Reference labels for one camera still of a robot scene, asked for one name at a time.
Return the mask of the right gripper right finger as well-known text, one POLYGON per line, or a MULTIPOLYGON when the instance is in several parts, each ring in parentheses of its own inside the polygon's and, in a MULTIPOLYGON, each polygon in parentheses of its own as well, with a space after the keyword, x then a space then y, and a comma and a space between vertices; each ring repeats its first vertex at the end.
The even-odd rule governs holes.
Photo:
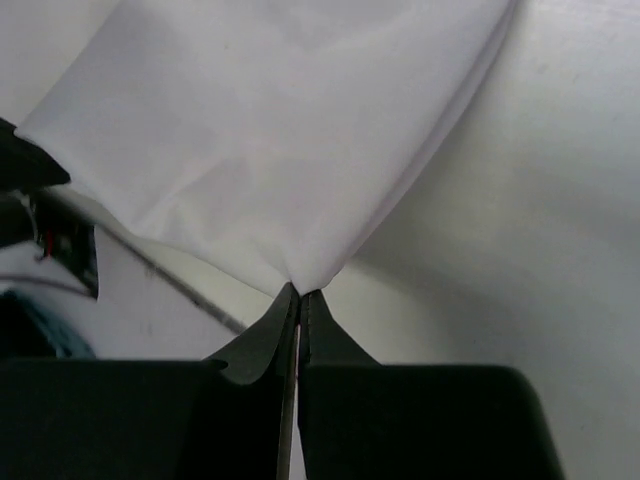
POLYGON ((517 370, 383 365, 333 319, 300 310, 298 425, 311 479, 559 479, 540 401, 517 370))

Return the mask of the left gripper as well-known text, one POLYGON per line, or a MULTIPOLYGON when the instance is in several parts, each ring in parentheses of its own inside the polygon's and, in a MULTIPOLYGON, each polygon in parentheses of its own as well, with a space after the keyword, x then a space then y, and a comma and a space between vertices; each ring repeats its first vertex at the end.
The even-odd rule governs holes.
POLYGON ((99 274, 95 226, 62 201, 37 190, 70 182, 69 173, 40 147, 17 137, 16 126, 1 119, 0 183, 1 248, 31 243, 38 249, 37 264, 55 262, 71 274, 78 286, 22 273, 1 274, 3 283, 52 288, 96 300, 99 274))

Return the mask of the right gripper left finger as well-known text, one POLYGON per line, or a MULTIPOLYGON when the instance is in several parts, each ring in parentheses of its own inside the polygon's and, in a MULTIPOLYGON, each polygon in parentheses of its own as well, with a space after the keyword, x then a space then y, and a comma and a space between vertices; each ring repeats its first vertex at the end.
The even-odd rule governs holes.
POLYGON ((5 479, 285 479, 300 297, 193 361, 1 365, 5 479))

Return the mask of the white t-shirt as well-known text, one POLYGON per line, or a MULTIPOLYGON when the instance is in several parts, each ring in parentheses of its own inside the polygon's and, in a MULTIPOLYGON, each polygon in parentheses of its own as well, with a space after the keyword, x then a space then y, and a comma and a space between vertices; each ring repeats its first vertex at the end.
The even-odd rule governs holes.
POLYGON ((511 1, 122 1, 19 125, 135 235, 325 287, 421 174, 511 1))

